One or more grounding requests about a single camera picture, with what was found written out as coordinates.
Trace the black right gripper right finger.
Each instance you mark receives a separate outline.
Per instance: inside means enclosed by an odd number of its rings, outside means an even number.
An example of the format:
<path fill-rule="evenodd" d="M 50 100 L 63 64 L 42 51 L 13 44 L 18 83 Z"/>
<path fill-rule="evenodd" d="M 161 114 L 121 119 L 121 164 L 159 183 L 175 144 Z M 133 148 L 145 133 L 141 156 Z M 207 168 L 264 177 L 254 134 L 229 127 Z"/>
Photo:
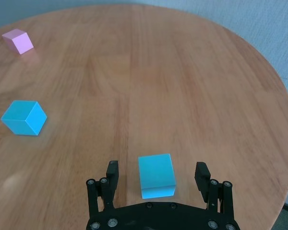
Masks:
<path fill-rule="evenodd" d="M 194 178 L 206 203 L 206 209 L 217 213 L 218 202 L 220 202 L 220 213 L 234 218 L 232 183 L 229 181 L 220 183 L 216 179 L 212 179 L 204 162 L 196 163 Z"/>

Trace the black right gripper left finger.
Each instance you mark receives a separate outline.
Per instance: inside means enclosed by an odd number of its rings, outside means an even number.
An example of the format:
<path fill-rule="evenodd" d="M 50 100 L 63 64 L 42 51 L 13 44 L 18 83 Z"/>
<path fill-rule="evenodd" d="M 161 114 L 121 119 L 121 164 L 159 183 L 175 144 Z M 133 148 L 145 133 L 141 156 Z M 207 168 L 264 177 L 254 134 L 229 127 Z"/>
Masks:
<path fill-rule="evenodd" d="M 89 218 L 93 218 L 98 211 L 98 197 L 101 197 L 104 210 L 114 209 L 113 199 L 119 179 L 118 161 L 110 161 L 108 164 L 106 176 L 99 181 L 88 179 L 86 181 L 88 194 Z"/>

